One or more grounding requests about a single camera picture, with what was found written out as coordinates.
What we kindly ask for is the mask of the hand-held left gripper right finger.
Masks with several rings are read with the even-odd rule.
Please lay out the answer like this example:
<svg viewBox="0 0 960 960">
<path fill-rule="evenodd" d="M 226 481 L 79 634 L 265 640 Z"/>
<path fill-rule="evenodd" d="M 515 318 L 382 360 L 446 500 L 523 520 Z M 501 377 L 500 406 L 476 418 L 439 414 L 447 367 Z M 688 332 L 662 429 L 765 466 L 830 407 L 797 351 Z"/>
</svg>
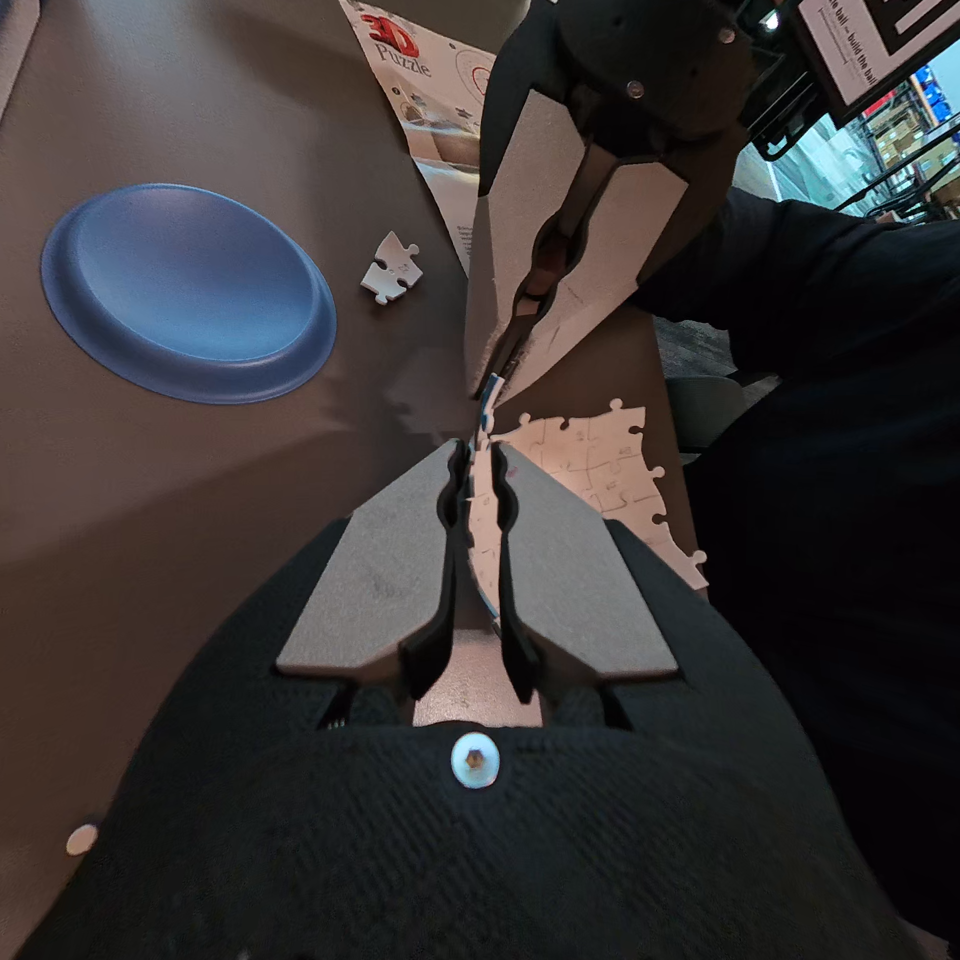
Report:
<svg viewBox="0 0 960 960">
<path fill-rule="evenodd" d="M 674 677 L 678 662 L 602 515 L 510 445 L 491 447 L 501 651 L 520 702 Z"/>
</svg>

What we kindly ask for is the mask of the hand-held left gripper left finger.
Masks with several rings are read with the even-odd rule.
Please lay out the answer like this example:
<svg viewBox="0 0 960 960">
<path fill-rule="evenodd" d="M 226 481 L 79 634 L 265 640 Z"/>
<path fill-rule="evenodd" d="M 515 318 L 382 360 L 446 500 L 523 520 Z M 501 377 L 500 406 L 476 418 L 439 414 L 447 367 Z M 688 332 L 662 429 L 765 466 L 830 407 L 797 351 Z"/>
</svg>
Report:
<svg viewBox="0 0 960 960">
<path fill-rule="evenodd" d="M 421 700 L 450 661 L 458 494 L 454 439 L 354 510 L 276 661 L 287 677 Z"/>
</svg>

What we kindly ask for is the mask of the white printed leaflet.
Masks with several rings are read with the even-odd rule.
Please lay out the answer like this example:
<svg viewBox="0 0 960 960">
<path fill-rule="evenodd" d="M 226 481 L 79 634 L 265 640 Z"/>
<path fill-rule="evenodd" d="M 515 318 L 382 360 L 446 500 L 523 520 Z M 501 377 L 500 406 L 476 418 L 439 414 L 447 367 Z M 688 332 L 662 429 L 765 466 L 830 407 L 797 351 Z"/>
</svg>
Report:
<svg viewBox="0 0 960 960">
<path fill-rule="evenodd" d="M 381 7 L 340 5 L 468 274 L 481 119 L 496 58 Z"/>
</svg>

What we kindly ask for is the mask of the blue round plastic stand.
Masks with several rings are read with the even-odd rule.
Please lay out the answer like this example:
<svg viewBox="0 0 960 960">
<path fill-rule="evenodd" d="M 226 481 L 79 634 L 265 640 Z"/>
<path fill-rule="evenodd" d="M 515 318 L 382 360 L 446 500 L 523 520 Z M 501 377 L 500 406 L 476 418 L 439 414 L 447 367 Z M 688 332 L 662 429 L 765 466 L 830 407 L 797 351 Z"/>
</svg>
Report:
<svg viewBox="0 0 960 960">
<path fill-rule="evenodd" d="M 39 261 L 51 312 L 87 355 L 175 400 L 282 397 L 327 363 L 330 286 L 273 222 L 194 186 L 94 196 L 54 225 Z"/>
</svg>

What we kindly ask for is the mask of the metal storage shelf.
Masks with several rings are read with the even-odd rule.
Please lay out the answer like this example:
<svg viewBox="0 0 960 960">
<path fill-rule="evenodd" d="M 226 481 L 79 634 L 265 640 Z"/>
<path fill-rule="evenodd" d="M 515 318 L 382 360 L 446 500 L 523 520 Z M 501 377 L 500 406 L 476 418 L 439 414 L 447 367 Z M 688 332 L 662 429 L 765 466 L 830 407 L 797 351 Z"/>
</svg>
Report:
<svg viewBox="0 0 960 960">
<path fill-rule="evenodd" d="M 855 130 L 871 165 L 836 210 L 904 224 L 958 222 L 958 93 L 935 63 L 918 66 L 866 107 Z"/>
</svg>

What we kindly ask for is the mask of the person's right forearm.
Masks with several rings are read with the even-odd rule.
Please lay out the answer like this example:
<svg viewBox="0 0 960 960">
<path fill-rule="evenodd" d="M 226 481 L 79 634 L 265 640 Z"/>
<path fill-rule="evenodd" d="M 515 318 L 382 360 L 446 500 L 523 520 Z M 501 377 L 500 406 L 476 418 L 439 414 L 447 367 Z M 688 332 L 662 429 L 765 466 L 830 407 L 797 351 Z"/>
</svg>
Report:
<svg viewBox="0 0 960 960">
<path fill-rule="evenodd" d="M 782 379 L 891 368 L 958 395 L 959 223 L 879 222 L 737 187 L 631 300 L 725 330 L 735 366 Z"/>
</svg>

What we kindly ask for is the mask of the assembled curved puzzle section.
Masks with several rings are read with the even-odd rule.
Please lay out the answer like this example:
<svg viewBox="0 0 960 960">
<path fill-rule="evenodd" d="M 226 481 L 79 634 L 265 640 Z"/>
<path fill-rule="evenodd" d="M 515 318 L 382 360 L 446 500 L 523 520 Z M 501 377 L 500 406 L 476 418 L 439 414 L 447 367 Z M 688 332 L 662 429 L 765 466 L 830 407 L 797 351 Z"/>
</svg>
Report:
<svg viewBox="0 0 960 960">
<path fill-rule="evenodd" d="M 612 399 L 606 413 L 590 417 L 533 418 L 525 412 L 518 425 L 494 433 L 495 420 L 485 412 L 486 433 L 469 447 L 465 480 L 467 559 L 473 582 L 494 630 L 498 631 L 501 532 L 495 493 L 493 448 L 500 443 L 588 503 L 605 520 L 621 522 L 650 547 L 695 591 L 707 588 L 702 550 L 685 552 L 670 532 L 666 502 L 656 485 L 666 475 L 648 466 L 642 451 L 645 408 L 624 407 Z"/>
</svg>

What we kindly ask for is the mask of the scatter of puzzle pieces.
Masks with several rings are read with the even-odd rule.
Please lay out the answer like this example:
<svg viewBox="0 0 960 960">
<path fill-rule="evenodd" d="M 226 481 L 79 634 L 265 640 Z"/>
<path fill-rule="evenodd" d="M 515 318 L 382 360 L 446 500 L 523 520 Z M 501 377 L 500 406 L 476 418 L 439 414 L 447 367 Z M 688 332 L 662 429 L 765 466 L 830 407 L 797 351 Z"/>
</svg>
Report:
<svg viewBox="0 0 960 960">
<path fill-rule="evenodd" d="M 378 306 L 388 306 L 415 286 L 423 271 L 416 262 L 420 248 L 405 246 L 395 231 L 380 242 L 361 280 L 362 289 L 373 294 Z"/>
</svg>

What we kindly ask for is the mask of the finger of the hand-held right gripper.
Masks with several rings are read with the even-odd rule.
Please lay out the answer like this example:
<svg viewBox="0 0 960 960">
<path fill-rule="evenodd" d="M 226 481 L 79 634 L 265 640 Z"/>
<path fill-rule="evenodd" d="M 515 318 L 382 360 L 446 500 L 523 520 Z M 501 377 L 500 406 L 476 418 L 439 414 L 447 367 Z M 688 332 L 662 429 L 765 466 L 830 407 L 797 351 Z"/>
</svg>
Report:
<svg viewBox="0 0 960 960">
<path fill-rule="evenodd" d="M 477 199 L 463 330 L 467 394 L 479 398 L 534 261 L 586 147 L 567 107 L 531 89 L 491 186 Z"/>
<path fill-rule="evenodd" d="M 638 277 L 688 183 L 661 162 L 613 169 L 585 219 L 578 259 L 541 301 L 502 398 L 513 398 L 543 378 L 639 286 Z"/>
</svg>

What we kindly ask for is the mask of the single numbered puzzle piece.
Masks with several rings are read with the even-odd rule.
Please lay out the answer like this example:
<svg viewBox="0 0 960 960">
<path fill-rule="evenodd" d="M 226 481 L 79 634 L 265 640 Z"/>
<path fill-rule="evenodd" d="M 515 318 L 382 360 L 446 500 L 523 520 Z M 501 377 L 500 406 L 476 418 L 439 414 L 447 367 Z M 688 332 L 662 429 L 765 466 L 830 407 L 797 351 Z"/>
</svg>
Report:
<svg viewBox="0 0 960 960">
<path fill-rule="evenodd" d="M 486 450 L 489 446 L 495 429 L 495 408 L 504 382 L 504 379 L 496 373 L 491 373 L 486 379 L 480 396 L 478 425 L 471 441 L 471 450 L 474 454 Z"/>
</svg>

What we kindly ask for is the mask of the black framed marker sign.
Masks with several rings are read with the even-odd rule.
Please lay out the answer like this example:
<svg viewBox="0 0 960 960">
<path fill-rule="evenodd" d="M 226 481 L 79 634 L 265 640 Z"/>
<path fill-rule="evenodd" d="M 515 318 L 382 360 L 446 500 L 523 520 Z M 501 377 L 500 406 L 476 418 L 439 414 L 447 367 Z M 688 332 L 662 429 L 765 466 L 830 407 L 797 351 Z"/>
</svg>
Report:
<svg viewBox="0 0 960 960">
<path fill-rule="evenodd" d="M 957 1 L 782 4 L 837 126 L 882 99 L 958 40 Z"/>
</svg>

